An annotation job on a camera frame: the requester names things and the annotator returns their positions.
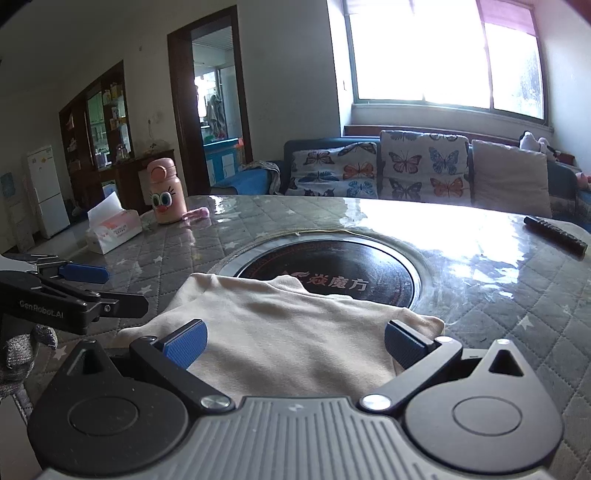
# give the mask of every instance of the pink toy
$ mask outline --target pink toy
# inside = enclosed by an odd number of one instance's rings
[[[150,195],[156,221],[158,223],[178,222],[187,213],[187,205],[174,162],[170,158],[152,160],[148,163],[148,175],[150,175]]]
[[[189,210],[182,217],[183,220],[200,220],[202,218],[209,218],[209,209],[207,207],[195,208],[195,210]]]
[[[580,171],[577,173],[577,184],[581,190],[591,190],[591,176],[587,176]]]

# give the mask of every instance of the window frame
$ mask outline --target window frame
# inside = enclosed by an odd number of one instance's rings
[[[452,105],[449,103],[435,103],[435,102],[428,102],[425,100],[424,95],[422,100],[396,100],[396,99],[361,99],[359,98],[359,88],[357,85],[357,67],[355,64],[355,46],[353,44],[353,31],[351,29],[351,21],[349,18],[349,12],[347,10],[347,0],[343,0],[343,13],[345,16],[345,28],[347,32],[347,43],[349,47],[349,63],[351,66],[351,80],[353,82],[353,104],[354,105],[423,105],[423,106],[437,106],[437,107],[447,107],[447,108],[454,108],[458,110],[464,110],[469,112],[481,112],[481,113],[493,113],[495,115],[503,115],[508,116],[511,118],[516,118],[520,120],[524,120],[526,122],[545,125],[549,126],[548,121],[548,88],[546,82],[546,67],[544,61],[544,52],[542,49],[542,42],[540,41],[540,35],[538,32],[538,25],[534,15],[534,7],[532,5],[522,4],[520,2],[515,2],[512,0],[502,0],[509,4],[514,4],[519,7],[527,8],[531,13],[531,19],[534,23],[534,31],[535,31],[535,39],[538,45],[538,57],[540,59],[540,70],[541,70],[541,78],[542,78],[542,101],[544,102],[543,105],[543,112],[544,118],[536,118],[534,116],[524,115],[523,113],[516,113],[510,112],[508,110],[501,110],[494,107],[494,97],[493,97],[493,84],[492,84],[492,68],[491,68],[491,55],[488,48],[488,38],[486,36],[485,30],[485,23],[483,20],[482,15],[482,7],[480,5],[480,0],[475,0],[476,6],[478,8],[478,14],[480,15],[480,23],[482,25],[482,32],[485,39],[485,54],[486,54],[486,62],[488,64],[488,82],[489,87],[491,90],[491,98],[489,108],[481,108],[476,106],[466,106],[466,105]]]

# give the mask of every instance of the tissue box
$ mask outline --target tissue box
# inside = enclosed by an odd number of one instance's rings
[[[121,213],[86,231],[88,250],[104,255],[142,232],[142,222],[135,210]]]
[[[111,193],[88,212],[86,231],[88,250],[104,255],[142,231],[135,210],[123,210],[116,192]]]

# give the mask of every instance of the blue gripper pad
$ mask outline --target blue gripper pad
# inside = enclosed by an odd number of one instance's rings
[[[409,368],[431,352],[436,344],[399,320],[390,320],[384,332],[386,351],[403,368]]]
[[[90,265],[67,263],[60,267],[58,272],[65,280],[70,281],[100,284],[109,281],[109,271],[103,267],[91,267]]]
[[[154,344],[166,358],[185,370],[205,351],[207,325],[194,319]]]

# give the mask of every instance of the folded towel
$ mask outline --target folded towel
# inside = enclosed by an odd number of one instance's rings
[[[431,339],[443,322],[406,308],[309,293],[297,278],[270,281],[192,274],[168,308],[121,330],[114,346],[163,338],[199,318],[205,352],[189,371],[239,402],[243,395],[361,395],[395,376],[384,329],[398,319]]]

